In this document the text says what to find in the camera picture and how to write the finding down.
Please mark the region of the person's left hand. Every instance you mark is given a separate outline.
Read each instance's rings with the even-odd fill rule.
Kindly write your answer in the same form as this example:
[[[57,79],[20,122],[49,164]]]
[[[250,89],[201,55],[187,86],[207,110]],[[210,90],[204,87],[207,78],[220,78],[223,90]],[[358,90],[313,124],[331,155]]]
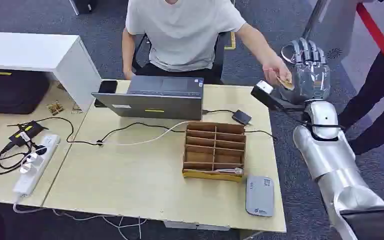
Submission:
[[[292,84],[292,74],[279,56],[268,58],[262,65],[262,69],[266,81],[271,85]]]

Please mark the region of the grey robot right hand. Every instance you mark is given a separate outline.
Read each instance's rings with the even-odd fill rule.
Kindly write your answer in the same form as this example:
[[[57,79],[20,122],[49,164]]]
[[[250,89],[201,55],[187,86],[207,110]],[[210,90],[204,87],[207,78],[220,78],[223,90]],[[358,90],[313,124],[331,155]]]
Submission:
[[[313,41],[299,38],[281,49],[292,74],[292,86],[281,86],[284,100],[298,105],[309,100],[326,100],[330,94],[330,68],[324,51]]]

